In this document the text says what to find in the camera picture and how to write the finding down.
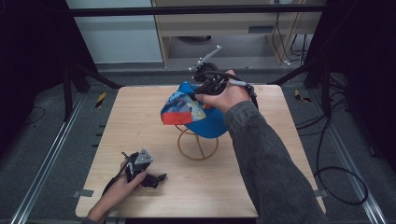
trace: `blue hat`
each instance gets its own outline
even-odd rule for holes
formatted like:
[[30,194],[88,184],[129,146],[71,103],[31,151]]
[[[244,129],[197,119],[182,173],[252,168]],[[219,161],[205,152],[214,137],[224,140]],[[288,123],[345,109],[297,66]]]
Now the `blue hat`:
[[189,94],[195,88],[189,81],[181,83],[161,110],[161,120],[165,125],[185,125],[204,138],[217,138],[227,132],[224,115],[214,106],[193,101]]

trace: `table top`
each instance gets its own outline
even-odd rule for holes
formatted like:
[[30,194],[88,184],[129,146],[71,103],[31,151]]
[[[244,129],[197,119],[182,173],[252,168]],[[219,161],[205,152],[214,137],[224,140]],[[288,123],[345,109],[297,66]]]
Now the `table top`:
[[[181,131],[172,125],[163,125],[160,117],[164,103],[176,90],[177,86],[119,90],[84,186],[93,190],[93,195],[79,198],[77,216],[87,216],[100,199],[106,184],[120,169],[121,152],[132,154],[142,148],[154,159],[147,172],[167,174],[167,177],[156,189],[141,188],[134,192],[111,211],[110,217],[257,216],[239,173],[228,133],[219,138],[216,153],[206,160],[192,161],[180,153],[177,139]],[[255,92],[267,122],[313,189],[317,189],[282,90],[275,85],[255,85]],[[216,140],[200,138],[200,143],[202,148],[212,150]],[[180,146],[184,152],[199,152],[191,134],[181,136]],[[322,200],[318,198],[318,201],[324,210]]]

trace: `gray sleeve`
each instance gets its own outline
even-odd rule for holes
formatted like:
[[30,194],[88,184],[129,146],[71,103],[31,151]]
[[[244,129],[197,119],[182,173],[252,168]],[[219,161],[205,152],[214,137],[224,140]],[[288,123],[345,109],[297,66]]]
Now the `gray sleeve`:
[[98,224],[98,223],[95,222],[95,221],[90,220],[90,219],[87,218],[87,217],[85,217],[85,218],[82,220],[81,224]]
[[262,223],[326,223],[308,180],[251,102],[224,117],[239,170]]

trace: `wall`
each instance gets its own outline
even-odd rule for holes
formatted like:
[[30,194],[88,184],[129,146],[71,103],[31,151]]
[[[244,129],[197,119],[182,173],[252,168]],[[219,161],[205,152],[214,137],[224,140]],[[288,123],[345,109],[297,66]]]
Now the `wall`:
[[[149,0],[66,2],[70,8],[151,7]],[[120,63],[163,64],[153,16],[81,17],[75,20],[98,69],[122,67]]]

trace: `hand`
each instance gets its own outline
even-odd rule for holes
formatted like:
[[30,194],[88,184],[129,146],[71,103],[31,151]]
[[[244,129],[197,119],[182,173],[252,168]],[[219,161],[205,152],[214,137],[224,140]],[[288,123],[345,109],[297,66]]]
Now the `hand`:
[[[233,70],[229,70],[227,73],[235,76]],[[224,114],[234,105],[243,101],[250,101],[250,97],[244,88],[230,83],[227,84],[225,90],[219,95],[196,94],[195,98],[204,104],[213,105]]]
[[121,177],[107,190],[102,198],[90,210],[87,218],[103,223],[110,212],[115,206],[120,204],[125,198],[134,191],[134,189],[145,179],[146,172],[137,175],[130,183],[128,183],[125,171],[122,171]]

